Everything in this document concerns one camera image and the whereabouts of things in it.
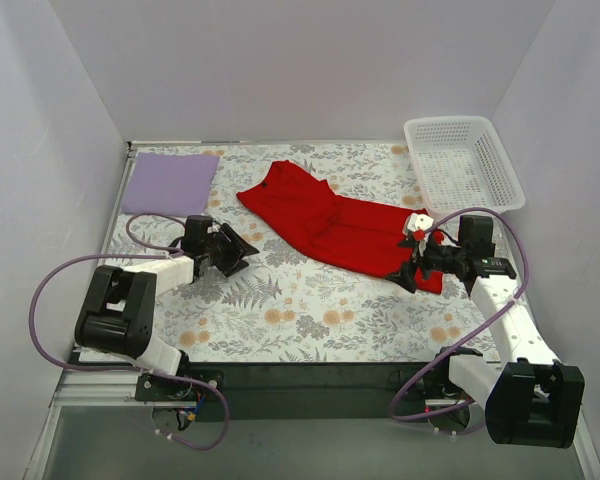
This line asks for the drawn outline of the red t shirt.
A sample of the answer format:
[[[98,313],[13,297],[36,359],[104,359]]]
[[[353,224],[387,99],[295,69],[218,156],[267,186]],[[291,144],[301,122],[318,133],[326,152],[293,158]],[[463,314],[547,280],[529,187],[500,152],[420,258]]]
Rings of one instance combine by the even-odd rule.
[[[335,193],[290,161],[275,161],[237,199],[301,254],[381,279],[409,261],[403,227],[411,210]]]

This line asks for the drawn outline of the white plastic basket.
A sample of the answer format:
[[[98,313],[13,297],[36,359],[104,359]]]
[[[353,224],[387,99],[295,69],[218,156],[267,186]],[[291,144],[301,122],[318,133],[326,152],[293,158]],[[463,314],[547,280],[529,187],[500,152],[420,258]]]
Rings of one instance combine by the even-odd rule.
[[[517,175],[490,120],[457,115],[404,124],[411,164],[429,214],[441,219],[482,207],[498,213],[526,201]]]

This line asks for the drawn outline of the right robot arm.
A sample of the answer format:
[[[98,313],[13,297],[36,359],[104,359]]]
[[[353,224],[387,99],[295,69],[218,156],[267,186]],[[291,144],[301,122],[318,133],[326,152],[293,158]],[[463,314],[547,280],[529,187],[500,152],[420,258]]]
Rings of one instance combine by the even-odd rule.
[[[522,300],[529,279],[519,278],[511,262],[495,254],[497,212],[475,207],[457,211],[456,237],[437,242],[439,222],[410,215],[403,227],[412,256],[390,275],[407,291],[416,279],[452,274],[484,317],[474,331],[441,351],[397,391],[389,404],[396,422],[430,418],[430,413],[399,415],[399,402],[427,373],[444,397],[464,392],[484,411],[490,438],[497,444],[568,448],[576,434],[585,380],[546,344]]]

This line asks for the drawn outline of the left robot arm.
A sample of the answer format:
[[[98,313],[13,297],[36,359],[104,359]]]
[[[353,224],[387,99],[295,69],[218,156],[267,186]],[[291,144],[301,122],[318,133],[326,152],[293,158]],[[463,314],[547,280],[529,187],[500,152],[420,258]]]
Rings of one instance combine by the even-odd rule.
[[[156,299],[200,279],[215,268],[230,277],[249,266],[259,250],[229,224],[207,215],[189,216],[184,234],[166,248],[166,256],[148,262],[96,268],[75,327],[78,345],[160,374],[158,387],[173,400],[193,386],[183,369],[184,353],[153,333]]]

